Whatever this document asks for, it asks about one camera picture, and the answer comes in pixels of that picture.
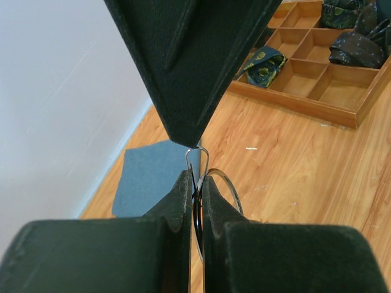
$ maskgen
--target wooden organizer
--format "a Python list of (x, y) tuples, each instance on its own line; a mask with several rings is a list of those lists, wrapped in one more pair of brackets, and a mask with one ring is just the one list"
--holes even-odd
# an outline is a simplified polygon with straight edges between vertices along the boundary
[(248, 84), (244, 74), (228, 90), (357, 128), (390, 81), (391, 57), (380, 70), (331, 64), (329, 47), (343, 31), (320, 28), (321, 6), (319, 0), (282, 3), (266, 45), (287, 56), (284, 68), (268, 89)]

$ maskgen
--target blue cloth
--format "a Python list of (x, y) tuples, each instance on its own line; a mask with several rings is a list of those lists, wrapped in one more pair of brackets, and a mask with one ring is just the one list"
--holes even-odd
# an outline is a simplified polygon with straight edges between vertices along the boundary
[[(166, 140), (125, 151), (125, 159), (112, 213), (117, 217), (140, 217), (169, 193), (179, 174), (187, 170), (188, 148)], [(189, 154), (196, 179), (200, 151)]]

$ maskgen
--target wooden tray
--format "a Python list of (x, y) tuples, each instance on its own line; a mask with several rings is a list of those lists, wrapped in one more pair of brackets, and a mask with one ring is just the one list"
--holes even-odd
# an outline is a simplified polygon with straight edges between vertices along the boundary
[(247, 83), (228, 91), (270, 102), (316, 118), (357, 128), (391, 78), (391, 57), (380, 70), (329, 62), (330, 45), (343, 32), (320, 28), (322, 1), (284, 2), (269, 22), (266, 43), (288, 57), (270, 88)]

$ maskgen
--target empty compartment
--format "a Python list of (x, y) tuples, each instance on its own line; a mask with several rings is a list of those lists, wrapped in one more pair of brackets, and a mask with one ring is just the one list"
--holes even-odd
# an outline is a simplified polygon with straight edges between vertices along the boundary
[(296, 52), (307, 33), (307, 29), (278, 29), (274, 32), (266, 45), (280, 51), (287, 58), (290, 58)]
[(298, 2), (281, 24), (281, 27), (311, 29), (319, 26), (321, 13), (322, 1)]
[(355, 109), (379, 70), (330, 65), (309, 98), (347, 109)]
[(336, 29), (312, 29), (293, 58), (329, 63), (330, 45), (342, 32)]
[(327, 66), (301, 60), (289, 60), (270, 89), (306, 98)]
[(288, 13), (292, 10), (295, 3), (282, 3), (279, 8), (274, 13), (273, 17), (270, 19), (268, 27), (270, 28), (278, 28), (281, 26), (285, 18), (287, 17)]

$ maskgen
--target rolled necktie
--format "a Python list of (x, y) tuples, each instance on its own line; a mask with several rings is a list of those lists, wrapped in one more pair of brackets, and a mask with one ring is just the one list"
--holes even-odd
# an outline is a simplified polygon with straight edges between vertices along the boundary
[(343, 32), (330, 47), (330, 62), (380, 69), (391, 54), (391, 20), (378, 24), (376, 1), (363, 9), (353, 32)]
[(324, 0), (321, 22), (324, 27), (352, 29), (366, 4), (366, 0)]
[(243, 73), (246, 73), (250, 84), (267, 89), (275, 80), (286, 61), (287, 57), (280, 51), (264, 46), (258, 49), (244, 64), (236, 79)]

